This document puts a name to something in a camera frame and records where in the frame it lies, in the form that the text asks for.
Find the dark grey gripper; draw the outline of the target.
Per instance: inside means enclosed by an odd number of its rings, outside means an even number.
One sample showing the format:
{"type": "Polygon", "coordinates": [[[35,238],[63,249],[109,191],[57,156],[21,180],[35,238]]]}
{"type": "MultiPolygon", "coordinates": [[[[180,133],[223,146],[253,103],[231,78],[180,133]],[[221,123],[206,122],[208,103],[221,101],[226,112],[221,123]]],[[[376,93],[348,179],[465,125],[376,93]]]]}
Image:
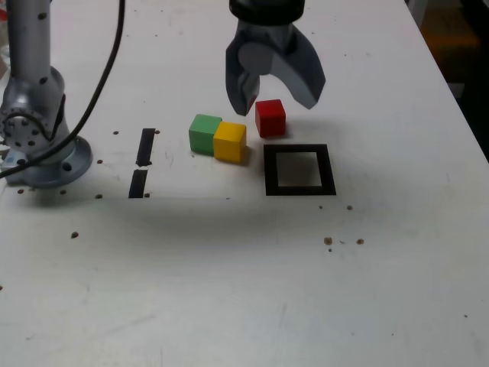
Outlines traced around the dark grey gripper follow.
{"type": "Polygon", "coordinates": [[[306,109],[319,101],[325,74],[313,45],[292,23],[253,24],[238,21],[225,52],[225,86],[238,115],[247,115],[258,96],[260,77],[279,79],[306,109]]]}

